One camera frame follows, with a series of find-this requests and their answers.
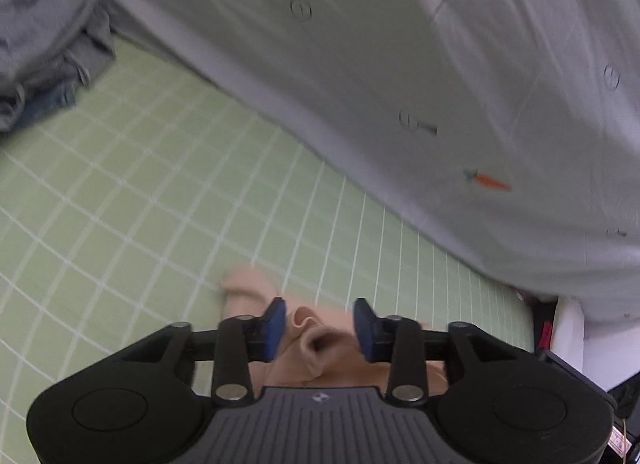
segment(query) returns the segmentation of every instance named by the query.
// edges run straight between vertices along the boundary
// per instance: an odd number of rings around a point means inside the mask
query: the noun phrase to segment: tan fabric
[[[225,318],[261,316],[278,291],[259,270],[245,267],[222,282]],[[289,297],[287,324],[273,363],[251,363],[256,396],[263,386],[378,386],[386,390],[389,364],[368,364],[360,353],[350,314]],[[442,364],[427,366],[430,395],[444,393]]]

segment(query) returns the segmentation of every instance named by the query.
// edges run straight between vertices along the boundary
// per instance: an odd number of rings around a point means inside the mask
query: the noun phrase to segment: circular cover
[[[596,464],[613,410],[584,383],[532,361],[478,365],[440,399],[455,449],[490,464]]]
[[[43,464],[168,462],[203,422],[189,386],[145,363],[91,367],[44,391],[27,430]]]

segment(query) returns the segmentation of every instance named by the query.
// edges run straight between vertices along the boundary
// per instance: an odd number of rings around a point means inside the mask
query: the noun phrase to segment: green checkered surface
[[[78,104],[0,142],[0,464],[57,380],[166,323],[214,328],[235,267],[286,295],[532,346],[528,308],[287,131],[131,44]],[[210,365],[196,377],[206,389]]]

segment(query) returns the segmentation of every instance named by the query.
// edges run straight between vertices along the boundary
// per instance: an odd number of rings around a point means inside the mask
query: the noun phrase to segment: paper tag
[[[614,426],[613,430],[611,430],[611,436],[609,437],[609,447],[615,451],[619,457],[624,457],[631,449],[631,443],[620,433],[620,430]]]

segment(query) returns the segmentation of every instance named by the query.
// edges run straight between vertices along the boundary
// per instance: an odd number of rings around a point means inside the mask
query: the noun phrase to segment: white wall
[[[610,390],[640,371],[640,320],[587,323],[583,373]]]

